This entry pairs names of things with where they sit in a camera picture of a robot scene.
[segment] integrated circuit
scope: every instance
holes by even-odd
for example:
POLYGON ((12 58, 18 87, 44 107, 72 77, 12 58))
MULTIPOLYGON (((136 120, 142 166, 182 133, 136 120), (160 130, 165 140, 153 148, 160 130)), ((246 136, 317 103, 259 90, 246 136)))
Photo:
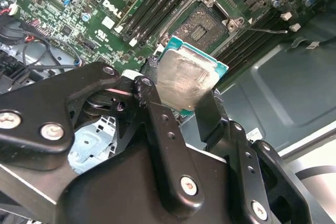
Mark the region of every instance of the integrated circuit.
POLYGON ((64 27, 61 30, 61 33, 63 33, 66 36, 69 36, 72 33, 72 29, 67 25, 64 25, 64 27))
POLYGON ((200 4, 173 35, 199 50, 206 51, 227 33, 227 28, 217 17, 205 5, 200 4))

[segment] silver screw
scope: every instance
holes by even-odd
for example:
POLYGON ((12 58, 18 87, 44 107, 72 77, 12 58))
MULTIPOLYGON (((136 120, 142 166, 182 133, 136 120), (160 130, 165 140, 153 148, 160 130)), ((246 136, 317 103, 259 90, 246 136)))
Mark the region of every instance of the silver screw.
POLYGON ((21 117, 13 112, 0 113, 0 129, 13 129, 21 123, 21 117))
POLYGON ((271 150, 271 148, 270 148, 267 144, 262 143, 262 145, 263 145, 263 147, 264 147, 267 151, 270 151, 270 150, 271 150))
POLYGON ((144 84, 146 84, 147 86, 151 86, 152 85, 152 82, 149 80, 149 79, 147 79, 147 78, 142 78, 142 80, 141 80, 144 84))
POLYGON ((64 136, 64 130, 61 126, 55 123, 49 123, 42 127, 41 135, 48 140, 59 140, 64 136))
POLYGON ((235 127, 237 130, 241 131, 243 128, 238 124, 238 123, 234 123, 235 127))
POLYGON ((251 203, 253 212, 258 216, 260 220, 267 220, 267 212, 265 208, 257 201, 252 201, 251 203))
POLYGON ((1 0, 1 2, 0 2, 0 6, 1 6, 2 8, 7 8, 7 7, 9 6, 8 1, 6 1, 6 0, 1 0))
POLYGON ((110 68, 110 67, 104 67, 104 68, 103 68, 103 71, 104 71, 105 73, 111 75, 111 76, 114 75, 114 70, 113 70, 113 68, 110 68))
POLYGON ((195 182, 189 177, 181 178, 181 186, 184 192, 190 196, 194 196, 197 193, 197 186, 195 182))

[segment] ram slot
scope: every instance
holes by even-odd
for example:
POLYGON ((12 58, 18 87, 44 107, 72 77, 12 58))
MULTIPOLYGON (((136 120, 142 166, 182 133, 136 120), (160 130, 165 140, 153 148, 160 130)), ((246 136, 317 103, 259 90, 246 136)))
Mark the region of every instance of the ram slot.
POLYGON ((180 4, 182 0, 169 0, 167 4, 161 9, 156 15, 155 19, 152 19, 152 22, 148 24, 145 30, 142 31, 136 38, 140 44, 144 44, 147 39, 152 36, 152 34, 161 27, 162 22, 166 19, 168 15, 180 4))
MULTIPOLYGON (((279 13, 271 10, 262 19, 255 23, 252 28, 283 30, 287 24, 279 19, 279 13)), ((228 80, 244 66, 250 65, 252 61, 265 48, 276 46, 285 35, 263 33, 259 31, 245 31, 236 41, 230 44, 216 59, 229 66, 229 71, 218 82, 228 80)))
POLYGON ((145 29, 146 26, 148 26, 149 24, 151 24, 153 22, 153 19, 155 18, 156 14, 162 9, 164 8, 164 6, 166 5, 166 3, 169 2, 169 0, 159 0, 158 2, 155 3, 154 7, 146 13, 146 16, 144 17, 144 19, 137 25, 137 27, 130 31, 130 33, 128 34, 130 38, 136 38, 137 39, 137 35, 141 32, 141 30, 145 29))
POLYGON ((126 26, 123 31, 127 33, 129 29, 134 28, 146 15, 148 10, 152 8, 157 0, 145 0, 138 10, 126 21, 126 26))

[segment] motherboard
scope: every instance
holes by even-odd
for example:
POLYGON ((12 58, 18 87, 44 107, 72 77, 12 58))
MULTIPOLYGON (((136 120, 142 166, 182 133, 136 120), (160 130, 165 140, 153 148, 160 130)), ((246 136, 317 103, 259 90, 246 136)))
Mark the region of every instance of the motherboard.
POLYGON ((296 32, 329 1, 0 0, 0 5, 14 4, 15 18, 66 41, 84 62, 140 70, 147 56, 176 36, 232 71, 247 64, 266 41, 283 36, 276 31, 296 32))

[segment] wire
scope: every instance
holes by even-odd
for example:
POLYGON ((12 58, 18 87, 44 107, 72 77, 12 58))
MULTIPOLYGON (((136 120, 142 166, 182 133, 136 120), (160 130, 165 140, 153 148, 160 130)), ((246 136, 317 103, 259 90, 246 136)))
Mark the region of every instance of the wire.
POLYGON ((9 28, 9 27, 5 27, 5 26, 0 26, 0 28, 4 28, 8 31, 12 31, 12 32, 16 32, 16 33, 21 33, 21 34, 25 34, 25 35, 28 35, 28 36, 32 36, 32 38, 25 38, 25 41, 27 44, 25 45, 24 47, 24 50, 23 50, 23 62, 24 62, 24 65, 26 66, 26 50, 27 50, 27 47, 33 43, 33 42, 36 42, 37 40, 35 38, 37 38, 38 40, 41 40, 44 45, 46 46, 46 51, 40 56, 40 58, 33 62, 32 64, 30 64, 28 67, 29 69, 60 69, 61 72, 64 72, 64 69, 72 69, 72 68, 78 68, 78 67, 81 67, 82 66, 82 59, 80 58, 79 54, 65 41, 59 39, 59 38, 56 38, 56 37, 44 37, 44 36, 40 36, 40 35, 37 35, 35 33, 31 33, 31 32, 28 32, 28 31, 25 31, 25 30, 18 30, 18 29, 13 29, 13 28, 9 28), (68 48, 71 49, 71 51, 74 52, 76 58, 77 58, 77 61, 75 63, 75 65, 61 65, 59 63, 59 61, 55 58, 54 54, 51 52, 50 50, 50 42, 48 40, 55 40, 55 41, 58 41, 60 42, 61 44, 63 44, 64 46, 67 46, 68 48), (55 66, 35 66, 35 64, 39 63, 40 61, 42 61, 45 56, 49 54, 49 56, 51 57, 51 59, 53 60, 53 62, 55 63, 55 66))
POLYGON ((245 28, 245 27, 241 27, 239 29, 241 29, 241 30, 249 30, 249 31, 261 31, 263 33, 269 33, 269 34, 287 34, 288 33, 287 30, 275 31, 275 30, 269 30, 269 29, 245 28))
POLYGON ((63 41, 63 40, 61 40, 61 39, 59 39, 59 38, 56 38, 56 37, 46 37, 46 38, 47 38, 47 39, 50 39, 50 40, 58 41, 58 42, 60 42, 61 44, 67 46, 72 52, 74 52, 75 56, 77 57, 78 63, 76 63, 76 64, 78 64, 78 65, 81 66, 81 64, 82 64, 82 59, 80 58, 80 56, 79 56, 79 54, 77 53, 77 51, 74 50, 74 49, 73 49, 67 42, 65 42, 65 41, 63 41))
POLYGON ((78 68, 76 65, 60 65, 60 66, 28 66, 28 69, 45 70, 45 69, 73 69, 78 68))

